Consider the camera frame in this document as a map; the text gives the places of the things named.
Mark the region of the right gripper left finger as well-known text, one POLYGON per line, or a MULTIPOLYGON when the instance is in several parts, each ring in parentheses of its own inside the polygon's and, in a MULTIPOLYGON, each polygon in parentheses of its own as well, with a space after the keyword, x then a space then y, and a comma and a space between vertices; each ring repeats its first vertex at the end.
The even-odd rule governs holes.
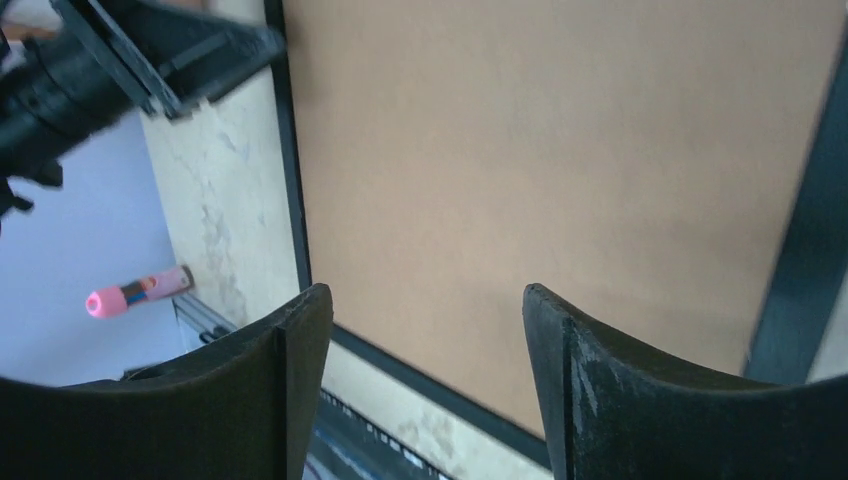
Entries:
POLYGON ((126 380, 1 383, 5 479, 298 479, 330 336, 316 284, 126 380))

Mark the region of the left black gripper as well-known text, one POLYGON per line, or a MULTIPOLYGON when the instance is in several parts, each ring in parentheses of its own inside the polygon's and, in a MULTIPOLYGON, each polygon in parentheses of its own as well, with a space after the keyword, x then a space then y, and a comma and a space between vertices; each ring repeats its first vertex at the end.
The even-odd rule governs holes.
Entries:
POLYGON ((1 77, 1 176, 60 179, 59 159, 126 112, 175 120, 215 103, 285 52, 267 26, 166 1, 55 1, 63 20, 29 38, 1 77))

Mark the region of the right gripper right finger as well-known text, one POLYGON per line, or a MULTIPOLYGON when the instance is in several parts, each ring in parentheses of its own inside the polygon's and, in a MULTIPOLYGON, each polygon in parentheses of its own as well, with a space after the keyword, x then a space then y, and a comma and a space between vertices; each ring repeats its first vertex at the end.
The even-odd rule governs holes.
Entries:
POLYGON ((557 479, 843 479, 847 380, 780 386, 706 368, 541 284, 522 316, 557 479))

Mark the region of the pink bottle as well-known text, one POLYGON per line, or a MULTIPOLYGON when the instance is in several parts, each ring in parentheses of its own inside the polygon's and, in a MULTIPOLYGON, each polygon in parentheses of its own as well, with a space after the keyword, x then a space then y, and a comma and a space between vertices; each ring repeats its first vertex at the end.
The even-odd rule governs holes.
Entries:
POLYGON ((169 298, 191 289, 193 275, 186 266, 176 266, 147 275, 123 286, 93 291, 85 300, 85 309, 94 318, 121 315, 144 302, 169 298))

